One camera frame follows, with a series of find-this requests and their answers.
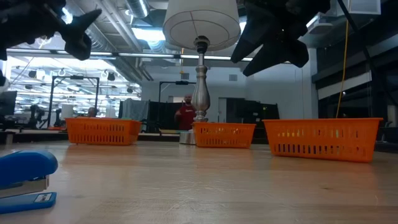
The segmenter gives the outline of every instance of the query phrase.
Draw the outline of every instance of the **red shirt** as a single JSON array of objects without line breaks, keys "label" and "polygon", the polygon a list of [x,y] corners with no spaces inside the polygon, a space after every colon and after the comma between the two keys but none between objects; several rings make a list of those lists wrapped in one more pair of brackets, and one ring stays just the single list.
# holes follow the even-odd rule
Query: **red shirt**
[{"label": "red shirt", "polygon": [[193,118],[196,116],[195,109],[192,105],[184,105],[179,110],[181,113],[178,117],[180,121],[179,130],[191,130]]}]

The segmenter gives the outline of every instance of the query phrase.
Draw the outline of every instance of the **wooden table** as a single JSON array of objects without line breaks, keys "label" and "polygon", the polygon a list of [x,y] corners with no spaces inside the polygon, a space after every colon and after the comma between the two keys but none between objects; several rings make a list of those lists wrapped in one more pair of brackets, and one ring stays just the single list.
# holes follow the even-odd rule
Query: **wooden table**
[{"label": "wooden table", "polygon": [[15,144],[0,154],[21,149],[56,155],[57,204],[0,215],[1,224],[398,223],[397,154],[358,164],[173,142]]}]

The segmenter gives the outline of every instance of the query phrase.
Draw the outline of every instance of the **orange basket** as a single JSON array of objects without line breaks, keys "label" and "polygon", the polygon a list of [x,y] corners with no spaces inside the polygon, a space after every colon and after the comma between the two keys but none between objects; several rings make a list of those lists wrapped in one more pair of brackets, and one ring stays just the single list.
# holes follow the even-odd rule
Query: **orange basket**
[{"label": "orange basket", "polygon": [[263,120],[273,155],[370,162],[381,118]]},{"label": "orange basket", "polygon": [[249,148],[255,124],[195,122],[193,131],[198,147]]},{"label": "orange basket", "polygon": [[66,118],[71,143],[128,146],[137,141],[141,122],[111,118]]}]

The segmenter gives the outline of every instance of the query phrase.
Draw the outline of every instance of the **blue stapler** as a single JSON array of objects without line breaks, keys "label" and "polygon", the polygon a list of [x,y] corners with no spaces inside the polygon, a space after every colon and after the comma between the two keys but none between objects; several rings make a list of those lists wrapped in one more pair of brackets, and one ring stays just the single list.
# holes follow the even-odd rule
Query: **blue stapler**
[{"label": "blue stapler", "polygon": [[49,175],[57,168],[57,159],[45,151],[0,157],[0,214],[52,207],[57,193],[31,193],[47,189]]}]

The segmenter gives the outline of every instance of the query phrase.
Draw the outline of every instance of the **white lampshade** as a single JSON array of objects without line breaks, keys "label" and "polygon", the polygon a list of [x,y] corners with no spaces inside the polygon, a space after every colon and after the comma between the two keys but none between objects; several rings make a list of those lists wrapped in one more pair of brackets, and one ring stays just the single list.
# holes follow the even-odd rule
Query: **white lampshade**
[{"label": "white lampshade", "polygon": [[169,0],[163,33],[166,41],[196,49],[195,39],[203,35],[208,50],[222,50],[235,44],[241,34],[236,0]]}]

